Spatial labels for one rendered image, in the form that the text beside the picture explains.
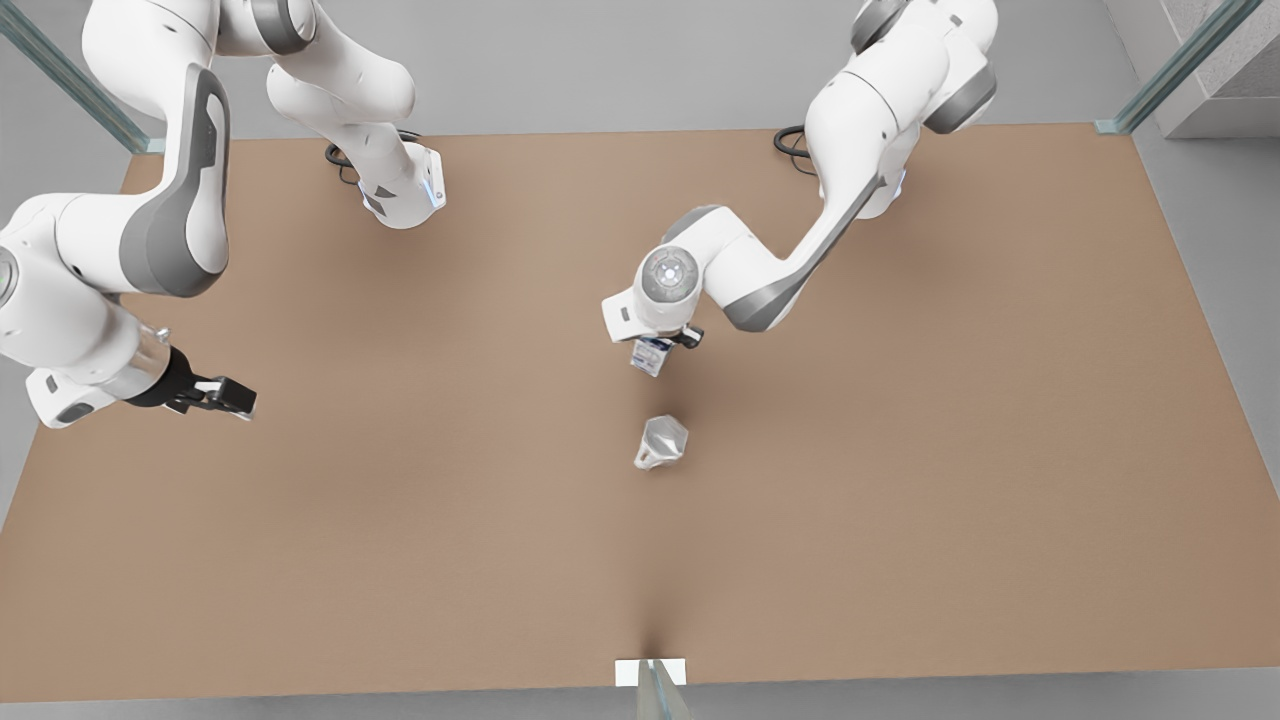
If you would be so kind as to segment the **small white blue box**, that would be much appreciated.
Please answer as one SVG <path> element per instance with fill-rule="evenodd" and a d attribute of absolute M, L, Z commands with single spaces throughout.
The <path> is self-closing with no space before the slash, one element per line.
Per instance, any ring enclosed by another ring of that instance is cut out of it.
<path fill-rule="evenodd" d="M 631 352 L 631 365 L 649 377 L 657 378 L 673 347 L 675 342 L 667 338 L 636 338 Z"/>

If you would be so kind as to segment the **grey metal cup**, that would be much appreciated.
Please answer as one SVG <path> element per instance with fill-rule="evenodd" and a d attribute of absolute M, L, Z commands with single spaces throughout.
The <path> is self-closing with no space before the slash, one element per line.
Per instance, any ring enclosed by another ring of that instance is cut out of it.
<path fill-rule="evenodd" d="M 634 466 L 652 470 L 677 462 L 685 454 L 689 429 L 667 414 L 646 420 Z"/>

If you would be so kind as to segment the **grey stone block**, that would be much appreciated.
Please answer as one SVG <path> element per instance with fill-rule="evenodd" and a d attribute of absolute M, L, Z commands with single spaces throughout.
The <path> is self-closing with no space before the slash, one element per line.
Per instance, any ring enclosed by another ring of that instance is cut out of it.
<path fill-rule="evenodd" d="M 1156 111 L 1167 138 L 1280 138 L 1280 0 L 1262 0 Z"/>

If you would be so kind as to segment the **silver frame post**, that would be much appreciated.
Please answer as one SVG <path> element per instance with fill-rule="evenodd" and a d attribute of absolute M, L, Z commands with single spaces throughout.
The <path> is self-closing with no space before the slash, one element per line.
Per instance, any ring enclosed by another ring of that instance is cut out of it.
<path fill-rule="evenodd" d="M 129 152 L 164 152 L 164 138 L 147 136 L 13 0 L 0 0 L 0 35 Z"/>
<path fill-rule="evenodd" d="M 1156 111 L 1262 0 L 1102 0 L 1140 87 L 1101 135 L 1132 135 Z"/>
<path fill-rule="evenodd" d="M 686 684 L 685 659 L 614 661 L 614 685 L 636 688 L 636 720 L 694 720 L 680 689 Z"/>

